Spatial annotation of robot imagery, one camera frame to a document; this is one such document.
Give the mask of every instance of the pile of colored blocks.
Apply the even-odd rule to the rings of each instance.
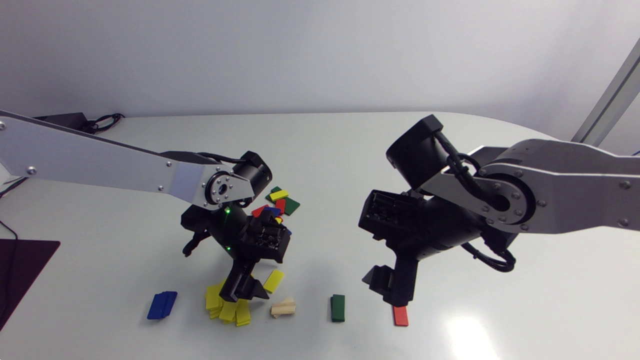
[[[209,318],[220,318],[222,323],[236,323],[236,326],[248,325],[251,323],[251,313],[249,312],[249,301],[239,299],[237,302],[224,301],[220,297],[220,290],[225,281],[207,287],[205,295],[206,308],[209,311]]]

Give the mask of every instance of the wooden block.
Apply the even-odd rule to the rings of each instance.
[[[271,315],[278,318],[280,315],[288,315],[296,313],[296,302],[293,298],[287,297],[283,301],[271,305]]]
[[[300,207],[300,203],[295,201],[294,199],[288,197],[285,200],[284,204],[284,213],[287,215],[293,214]]]
[[[280,212],[284,214],[284,205],[287,199],[276,200],[276,208],[280,209]]]
[[[251,313],[249,311],[249,300],[239,299],[238,300],[238,308],[236,309],[236,318],[237,325],[242,326],[240,324],[250,323],[251,322]]]
[[[253,217],[254,217],[254,218],[260,217],[260,214],[262,213],[262,210],[263,210],[264,208],[266,208],[266,207],[267,207],[267,206],[265,205],[265,206],[262,206],[262,207],[260,207],[260,208],[257,208],[257,209],[255,209],[255,210],[253,210],[253,211],[251,212],[251,215],[253,215]]]
[[[344,295],[333,294],[331,297],[331,321],[344,322]]]
[[[209,318],[215,319],[220,316],[220,312],[222,312],[222,307],[209,311]]]
[[[396,326],[409,326],[409,318],[406,314],[406,306],[393,307],[394,308],[394,322]]]
[[[226,279],[222,280],[217,285],[207,286],[207,293],[205,294],[205,308],[207,310],[213,310],[216,307],[222,307],[222,298],[220,297],[220,290],[225,284]]]
[[[263,288],[270,293],[274,293],[278,288],[280,281],[282,281],[283,278],[284,278],[283,272],[279,270],[273,270],[269,275],[269,277],[267,278],[267,281],[264,282]]]
[[[271,201],[277,201],[280,199],[284,199],[287,196],[289,196],[289,193],[287,192],[287,190],[280,190],[279,192],[275,192],[275,193],[270,193],[269,194],[269,198],[271,199]]]
[[[220,312],[220,319],[226,321],[232,321],[236,317],[236,309],[238,307],[237,302],[229,302],[222,300],[222,311]]]

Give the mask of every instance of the black cable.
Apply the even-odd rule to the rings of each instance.
[[[479,163],[476,160],[469,160],[472,158],[466,154],[460,154],[441,131],[435,132],[433,136],[449,155],[449,157],[447,157],[447,164],[458,182],[460,182],[460,185],[473,197],[486,202],[493,208],[498,207],[495,201],[484,192],[480,185],[474,180],[473,176],[469,174],[469,168],[462,164],[461,157],[471,162],[471,164],[476,167],[476,170],[480,168]]]
[[[0,192],[0,199],[2,199],[8,192],[10,192],[13,189],[17,188],[18,186],[22,185],[22,183],[27,181],[27,179],[29,179],[29,178],[28,177],[22,177],[19,180],[16,180],[15,182],[11,183],[11,185],[9,187],[7,187],[6,189],[4,189],[3,191]]]
[[[0,311],[0,318],[4,318],[4,313],[5,313],[6,309],[7,309],[7,307],[9,306],[9,292],[11,290],[11,288],[9,286],[9,282],[11,281],[11,277],[13,275],[12,274],[13,273],[13,261],[15,260],[15,253],[16,253],[16,250],[18,249],[18,241],[20,241],[20,239],[18,237],[18,234],[11,227],[8,227],[1,220],[0,220],[0,225],[5,227],[7,230],[11,231],[11,233],[15,237],[15,241],[13,243],[13,251],[11,253],[11,257],[9,258],[9,267],[7,268],[7,272],[6,272],[6,282],[4,284],[4,304],[2,306],[2,311]]]
[[[474,256],[474,259],[478,259],[483,263],[487,264],[494,270],[498,270],[500,272],[510,272],[514,269],[516,265],[516,258],[511,255],[509,250],[505,250],[501,253],[496,253],[496,255],[500,256],[504,261],[496,260],[491,258],[490,256],[484,255],[480,250],[476,249],[473,245],[469,243],[464,243],[460,245],[463,249],[468,251]]]
[[[89,133],[89,134],[101,133],[103,131],[107,131],[108,129],[111,129],[115,124],[117,124],[124,117],[126,116],[122,115],[121,113],[105,115],[105,116],[99,117],[94,121],[87,121],[85,123],[85,126],[81,129],[81,131],[84,131],[85,133]],[[108,125],[100,127],[100,123],[108,119],[113,119],[113,120]]]
[[[15,183],[16,181],[21,180],[21,179],[23,179],[23,177],[18,177],[18,178],[13,179],[13,180],[5,181],[5,182],[3,182],[3,185]]]
[[[224,162],[232,163],[232,164],[240,164],[240,163],[246,162],[245,159],[228,158],[226,156],[222,156],[222,155],[218,155],[218,154],[211,154],[210,152],[199,152],[198,155],[204,156],[205,158],[213,159],[213,160],[216,160],[216,161],[224,161]]]

